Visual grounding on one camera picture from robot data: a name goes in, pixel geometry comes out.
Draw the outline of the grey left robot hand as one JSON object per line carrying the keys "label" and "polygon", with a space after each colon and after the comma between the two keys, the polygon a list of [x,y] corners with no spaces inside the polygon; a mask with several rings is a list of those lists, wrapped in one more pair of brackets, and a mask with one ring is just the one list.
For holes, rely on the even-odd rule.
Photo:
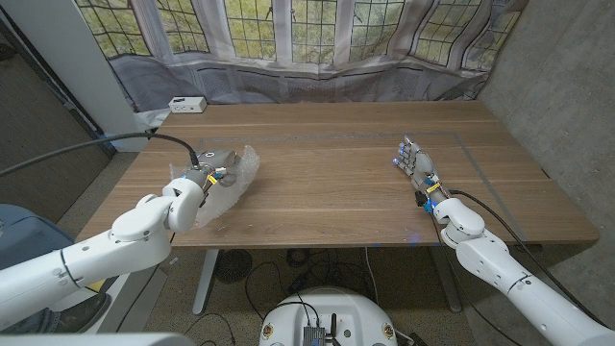
{"label": "grey left robot hand", "polygon": [[197,159],[211,185],[220,184],[229,187],[236,183],[236,167],[240,162],[240,156],[236,151],[208,150],[198,154]]}

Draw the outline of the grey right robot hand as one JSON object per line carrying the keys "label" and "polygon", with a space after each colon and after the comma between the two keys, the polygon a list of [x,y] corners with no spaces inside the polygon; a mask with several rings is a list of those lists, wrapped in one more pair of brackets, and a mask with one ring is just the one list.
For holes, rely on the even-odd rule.
{"label": "grey right robot hand", "polygon": [[410,136],[399,144],[393,163],[410,178],[412,186],[431,202],[439,204],[450,197],[441,184],[439,174],[431,157]]}

